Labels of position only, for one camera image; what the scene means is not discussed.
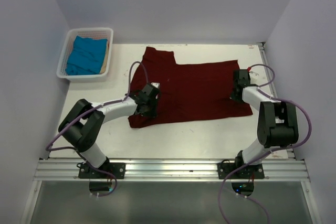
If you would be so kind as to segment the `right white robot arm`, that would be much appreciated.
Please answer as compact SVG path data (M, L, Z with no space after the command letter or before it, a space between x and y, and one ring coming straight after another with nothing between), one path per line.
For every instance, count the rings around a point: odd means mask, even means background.
M262 94L256 84L251 83L247 69L233 72L233 101L246 103L258 112L257 138L235 157L234 172L246 178L263 159L278 148L283 149L297 143L299 138L296 107L290 102L277 101Z

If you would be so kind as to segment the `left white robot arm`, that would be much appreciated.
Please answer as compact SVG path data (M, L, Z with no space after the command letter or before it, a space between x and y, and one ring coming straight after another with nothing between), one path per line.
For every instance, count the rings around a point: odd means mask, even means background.
M102 125L125 116L156 117L160 95L160 84L152 82L120 100L98 104L80 99L59 125L58 133L91 165L92 174L104 178L109 172L108 158L96 144Z

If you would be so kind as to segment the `dark red t shirt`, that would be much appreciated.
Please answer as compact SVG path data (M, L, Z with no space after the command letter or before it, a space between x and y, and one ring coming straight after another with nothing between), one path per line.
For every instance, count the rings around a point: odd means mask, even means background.
M157 116L133 115L133 129L165 123L217 120L252 115L248 104L230 99L233 73L238 61L179 65L172 51L147 47L131 81L131 91L141 90L146 82L160 84Z

